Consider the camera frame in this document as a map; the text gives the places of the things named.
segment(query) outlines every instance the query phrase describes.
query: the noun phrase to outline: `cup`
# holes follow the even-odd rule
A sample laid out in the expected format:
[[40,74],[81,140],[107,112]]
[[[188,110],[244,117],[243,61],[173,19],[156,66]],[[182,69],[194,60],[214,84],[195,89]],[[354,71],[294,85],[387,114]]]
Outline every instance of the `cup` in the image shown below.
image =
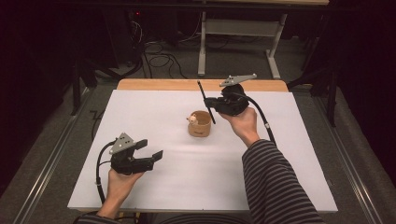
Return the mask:
[[197,110],[187,118],[189,120],[189,134],[194,137],[207,137],[210,134],[212,118],[206,111]]

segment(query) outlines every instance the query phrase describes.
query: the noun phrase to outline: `dark sleeve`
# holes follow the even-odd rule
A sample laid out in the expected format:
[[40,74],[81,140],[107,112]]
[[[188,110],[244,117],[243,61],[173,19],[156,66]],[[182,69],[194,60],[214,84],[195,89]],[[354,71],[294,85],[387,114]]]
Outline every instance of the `dark sleeve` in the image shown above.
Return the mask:
[[255,142],[242,162],[254,223],[323,223],[291,165],[274,143]]
[[118,221],[114,219],[110,219],[107,217],[99,217],[97,215],[83,215],[78,217],[74,224],[120,224]]

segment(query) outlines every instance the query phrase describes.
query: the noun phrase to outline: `person's right hand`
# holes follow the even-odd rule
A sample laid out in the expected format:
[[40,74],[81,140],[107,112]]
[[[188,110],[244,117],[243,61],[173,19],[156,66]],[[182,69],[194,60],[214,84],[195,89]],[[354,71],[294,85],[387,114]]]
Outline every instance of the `person's right hand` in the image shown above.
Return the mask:
[[247,147],[260,140],[257,134],[257,113],[253,108],[247,107],[237,116],[220,115],[230,122],[233,132],[242,139]]

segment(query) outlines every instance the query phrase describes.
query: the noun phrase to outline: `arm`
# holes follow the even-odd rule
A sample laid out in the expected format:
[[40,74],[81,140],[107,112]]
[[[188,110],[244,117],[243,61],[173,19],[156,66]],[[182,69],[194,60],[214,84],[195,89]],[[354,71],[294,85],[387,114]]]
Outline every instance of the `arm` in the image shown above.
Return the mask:
[[247,146],[242,162],[254,223],[323,223],[289,162],[274,143],[260,139],[255,110],[248,107],[238,116],[220,115]]
[[120,210],[122,203],[130,194],[134,183],[143,173],[132,175],[121,175],[115,170],[108,172],[107,196],[96,215],[85,215],[77,220],[77,224],[91,223],[119,223],[113,220]]

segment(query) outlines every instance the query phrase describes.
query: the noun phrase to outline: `hand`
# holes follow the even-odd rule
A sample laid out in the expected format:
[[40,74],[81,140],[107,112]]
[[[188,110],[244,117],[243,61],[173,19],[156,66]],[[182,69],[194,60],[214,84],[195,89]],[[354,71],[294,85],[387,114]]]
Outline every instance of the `hand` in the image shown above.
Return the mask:
[[257,113],[253,108],[247,107],[237,116],[220,115],[230,122],[233,132],[242,139],[247,147],[260,140],[257,134]]
[[108,171],[108,186],[106,200],[102,208],[96,214],[100,217],[114,218],[118,213],[122,203],[128,197],[134,183],[140,178],[143,173],[122,175],[115,170]]

